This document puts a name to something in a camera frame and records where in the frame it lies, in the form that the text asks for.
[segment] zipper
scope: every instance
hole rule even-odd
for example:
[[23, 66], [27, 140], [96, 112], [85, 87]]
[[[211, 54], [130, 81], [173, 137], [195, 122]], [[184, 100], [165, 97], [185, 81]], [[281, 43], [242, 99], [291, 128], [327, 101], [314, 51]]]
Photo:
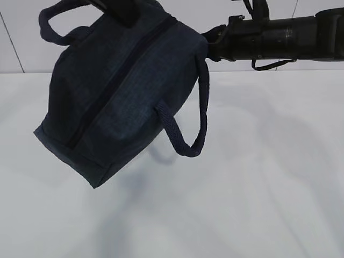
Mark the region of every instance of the zipper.
[[159, 39], [160, 36], [165, 34], [168, 29], [177, 23], [177, 19], [169, 16], [156, 28], [145, 35], [134, 47], [127, 60], [124, 62], [122, 67], [118, 70], [116, 75], [111, 79], [109, 85], [103, 90], [99, 98], [89, 107], [87, 112], [82, 116], [80, 124], [68, 141], [66, 147], [74, 149], [83, 137], [86, 130], [90, 127], [92, 122], [95, 120], [97, 115], [101, 112], [104, 106], [112, 98], [113, 94], [119, 89], [124, 79], [128, 76], [136, 62], [143, 56], [145, 51]]

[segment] lunch bag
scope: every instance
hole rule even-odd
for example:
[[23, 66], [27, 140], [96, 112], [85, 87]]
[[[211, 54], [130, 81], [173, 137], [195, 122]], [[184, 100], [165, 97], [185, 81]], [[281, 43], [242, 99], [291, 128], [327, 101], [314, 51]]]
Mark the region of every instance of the lunch bag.
[[[51, 78], [47, 115], [34, 134], [93, 188], [104, 184], [164, 129], [182, 156], [196, 157], [207, 131], [207, 40], [155, 0], [137, 1], [128, 28], [103, 14], [90, 27], [58, 35], [49, 20], [87, 5], [62, 0], [39, 17], [41, 36], [68, 46]], [[199, 84], [200, 130], [185, 143], [174, 115]]]

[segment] grey wall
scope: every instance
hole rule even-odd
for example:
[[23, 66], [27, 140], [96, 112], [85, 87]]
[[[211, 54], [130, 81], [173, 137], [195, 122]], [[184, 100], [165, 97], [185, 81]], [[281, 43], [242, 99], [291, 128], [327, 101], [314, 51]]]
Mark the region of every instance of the grey wall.
[[[27, 73], [51, 72], [63, 47], [41, 40], [38, 15], [57, 0], [0, 0], [0, 12], [8, 28], [13, 45], [23, 69]], [[230, 0], [160, 0], [165, 9], [182, 22], [199, 32], [205, 32], [219, 24], [227, 23], [228, 16], [246, 14], [241, 1]], [[271, 18], [289, 18], [293, 15], [309, 16], [323, 9], [343, 7], [342, 0], [268, 0]], [[53, 27], [61, 34], [80, 25], [90, 25], [101, 13], [93, 7], [65, 13], [52, 20]], [[22, 72], [11, 42], [0, 21], [0, 73]], [[229, 63], [210, 62], [211, 71], [251, 70], [249, 61]], [[281, 69], [344, 69], [344, 63], [297, 62]]]

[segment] black cable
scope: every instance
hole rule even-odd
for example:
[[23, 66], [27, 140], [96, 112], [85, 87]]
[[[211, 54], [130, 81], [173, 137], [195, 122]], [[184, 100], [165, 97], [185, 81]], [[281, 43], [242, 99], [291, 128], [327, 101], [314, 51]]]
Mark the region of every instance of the black cable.
[[252, 60], [252, 68], [255, 69], [256, 71], [266, 71], [266, 70], [270, 70], [279, 66], [286, 65], [287, 63], [295, 63], [295, 62], [296, 62], [296, 59], [290, 59], [290, 60], [283, 60], [276, 63], [268, 64], [267, 66], [257, 67], [256, 66], [257, 60]]
[[245, 4], [248, 13], [253, 17], [253, 8], [249, 0], [243, 0], [243, 3]]

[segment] fabric handle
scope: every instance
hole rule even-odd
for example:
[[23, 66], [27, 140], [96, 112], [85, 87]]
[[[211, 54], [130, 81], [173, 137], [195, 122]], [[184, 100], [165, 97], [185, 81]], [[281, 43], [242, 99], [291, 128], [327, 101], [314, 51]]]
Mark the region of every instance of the fabric handle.
[[55, 43], [60, 46], [68, 46], [73, 43], [73, 41], [78, 38], [78, 34], [81, 32], [81, 29], [88, 27], [78, 27], [63, 37], [53, 30], [49, 24], [49, 20], [61, 13], [85, 5], [89, 5], [89, 3], [83, 0], [62, 0], [55, 5], [42, 10], [39, 15], [41, 37], [48, 42]]
[[202, 152], [207, 132], [207, 108], [209, 102], [210, 76], [209, 69], [199, 56], [197, 57], [197, 68], [199, 74], [199, 111], [200, 111], [200, 130], [192, 146], [189, 146], [183, 138], [180, 128], [168, 105], [164, 100], [159, 101], [155, 107], [160, 121], [170, 139], [175, 151], [181, 156], [197, 157]]

